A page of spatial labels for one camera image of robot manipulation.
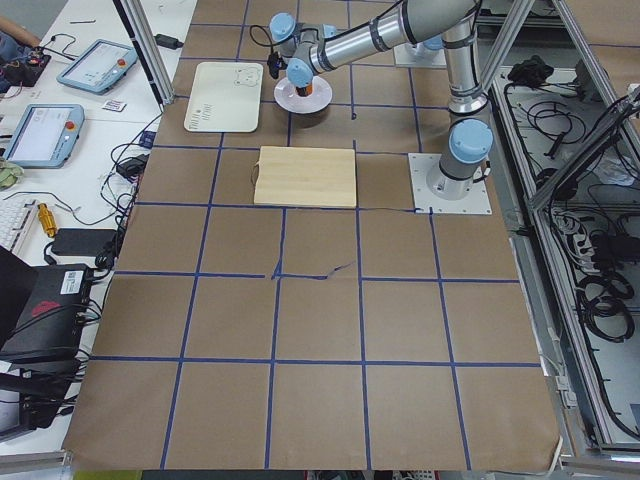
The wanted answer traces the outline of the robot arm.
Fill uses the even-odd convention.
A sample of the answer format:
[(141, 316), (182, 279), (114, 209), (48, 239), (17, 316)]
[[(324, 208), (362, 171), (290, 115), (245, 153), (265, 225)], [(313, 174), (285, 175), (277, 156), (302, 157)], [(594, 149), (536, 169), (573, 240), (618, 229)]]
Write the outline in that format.
[(473, 67), (478, 1), (305, 1), (268, 27), (283, 67), (313, 70), (333, 84), (332, 102), (291, 117), (293, 147), (355, 148), (391, 155), (446, 144), (445, 114), (477, 82), (442, 70), (396, 67), (392, 50), (442, 35), (450, 64)]
[(425, 55), (427, 52), (439, 52), (444, 49), (444, 41), (441, 35), (436, 35), (426, 40), (411, 45), (416, 55)]

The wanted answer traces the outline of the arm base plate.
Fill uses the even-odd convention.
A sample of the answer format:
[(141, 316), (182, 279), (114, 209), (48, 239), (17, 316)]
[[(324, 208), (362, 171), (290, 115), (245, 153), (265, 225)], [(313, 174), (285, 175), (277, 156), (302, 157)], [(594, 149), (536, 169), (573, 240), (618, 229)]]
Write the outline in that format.
[(406, 68), (445, 69), (446, 60), (443, 49), (430, 50), (424, 45), (414, 46), (406, 43), (394, 48), (395, 64)]
[(453, 180), (440, 169), (440, 154), (409, 153), (414, 210), (421, 214), (491, 215), (484, 172), (478, 166), (466, 180)]

